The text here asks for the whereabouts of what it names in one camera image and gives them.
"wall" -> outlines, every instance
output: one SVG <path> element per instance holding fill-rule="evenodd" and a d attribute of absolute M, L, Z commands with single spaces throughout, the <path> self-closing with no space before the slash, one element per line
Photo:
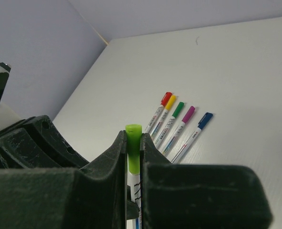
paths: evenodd
<path fill-rule="evenodd" d="M 12 65 L 3 102 L 54 118 L 104 47 L 67 0 L 0 0 L 0 62 Z"/>
<path fill-rule="evenodd" d="M 282 0 L 69 0 L 107 40 L 282 16 Z"/>

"yellow marker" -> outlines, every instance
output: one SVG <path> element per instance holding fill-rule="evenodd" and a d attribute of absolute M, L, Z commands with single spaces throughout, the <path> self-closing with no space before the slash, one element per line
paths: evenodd
<path fill-rule="evenodd" d="M 164 111 L 159 119 L 159 121 L 157 122 L 156 126 L 153 128 L 153 130 L 151 131 L 151 138 L 154 139 L 155 135 L 157 134 L 157 132 L 159 131 L 159 128 L 162 126 L 164 119 L 166 118 L 166 116 L 168 115 L 169 110 L 171 109 L 171 107 L 173 106 L 174 102 L 176 101 L 176 96 L 172 95 L 170 97 L 170 100 L 168 101 L 168 103 L 166 104 Z"/>

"pen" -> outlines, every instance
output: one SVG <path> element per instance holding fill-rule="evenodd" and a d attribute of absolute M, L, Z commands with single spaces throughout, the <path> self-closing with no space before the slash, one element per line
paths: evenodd
<path fill-rule="evenodd" d="M 180 135 L 181 131 L 183 130 L 185 124 L 189 121 L 189 119 L 192 117 L 192 115 L 194 114 L 195 111 L 195 107 L 191 106 L 188 110 L 188 112 L 185 114 L 185 116 L 183 117 L 182 121 L 180 122 L 180 124 L 177 126 L 177 128 L 175 129 L 174 134 L 169 138 L 169 141 L 167 142 L 166 146 L 164 147 L 162 154 L 165 155 L 169 149 L 171 148 L 171 146 L 176 142 L 177 137 Z"/>
<path fill-rule="evenodd" d="M 155 141 L 155 146 L 158 148 L 162 141 L 164 140 L 164 137 L 167 135 L 169 130 L 171 129 L 171 126 L 174 124 L 174 120 L 179 115 L 180 111 L 183 109 L 184 103 L 180 102 L 178 106 L 176 107 L 174 113 L 172 114 L 171 118 L 169 119 L 168 123 L 165 125 L 164 129 L 162 130 L 161 134 L 158 136 L 158 138 Z"/>
<path fill-rule="evenodd" d="M 165 93 L 164 97 L 161 100 L 160 106 L 158 107 L 158 109 L 156 110 L 154 116 L 151 118 L 150 123 L 147 125 L 147 127 L 145 128 L 145 133 L 149 133 L 152 126 L 156 123 L 157 118 L 160 116 L 161 111 L 163 110 L 163 108 L 166 106 L 166 104 L 168 103 L 170 97 L 171 97 L 172 93 L 171 92 L 167 92 Z"/>
<path fill-rule="evenodd" d="M 172 163 L 177 163 L 185 152 L 189 149 L 189 147 L 192 145 L 194 140 L 197 138 L 199 133 L 202 131 L 202 129 L 207 125 L 207 123 L 210 121 L 210 119 L 213 117 L 212 113 L 205 113 L 200 122 L 198 123 L 198 127 L 196 130 L 192 133 L 192 135 L 189 137 L 189 139 L 186 141 L 186 143 L 180 148 L 176 156 L 171 161 Z"/>
<path fill-rule="evenodd" d="M 151 138 L 154 139 L 155 135 L 157 134 L 157 132 L 159 131 L 160 127 L 162 126 L 164 119 L 166 118 L 166 116 L 168 115 L 169 110 L 171 109 L 171 107 L 173 106 L 174 102 L 176 100 L 176 96 L 172 95 L 170 97 L 170 100 L 168 101 L 168 103 L 166 104 L 164 111 L 159 119 L 159 121 L 157 122 L 157 124 L 155 125 L 155 127 L 152 129 L 151 131 Z"/>
<path fill-rule="evenodd" d="M 139 207 L 139 217 L 133 220 L 133 228 L 141 229 L 141 183 L 140 183 L 140 140 L 142 135 L 142 126 L 131 124 L 125 126 L 128 153 L 128 170 L 131 180 L 131 200 L 137 203 Z"/>

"lime green marker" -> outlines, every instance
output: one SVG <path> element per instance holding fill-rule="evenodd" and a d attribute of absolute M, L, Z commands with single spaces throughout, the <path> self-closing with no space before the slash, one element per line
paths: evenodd
<path fill-rule="evenodd" d="M 128 170 L 131 180 L 131 200 L 139 206 L 139 218 L 133 220 L 133 228 L 141 229 L 141 183 L 140 183 L 140 140 L 142 126 L 131 124 L 125 126 L 127 135 Z"/>

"green cap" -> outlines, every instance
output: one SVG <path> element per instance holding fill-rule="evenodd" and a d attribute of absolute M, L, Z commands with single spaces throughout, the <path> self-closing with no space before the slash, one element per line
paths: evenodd
<path fill-rule="evenodd" d="M 132 174 L 139 174 L 142 126 L 139 124 L 126 125 L 125 130 L 127 136 L 128 169 Z"/>
<path fill-rule="evenodd" d="M 180 111 L 183 109 L 183 107 L 184 107 L 184 102 L 180 102 L 179 104 L 178 104 L 178 106 L 176 107 L 176 110 L 174 111 L 174 113 L 173 113 L 173 117 L 174 118 L 177 118 L 177 116 L 179 115 L 179 113 L 180 113 Z"/>

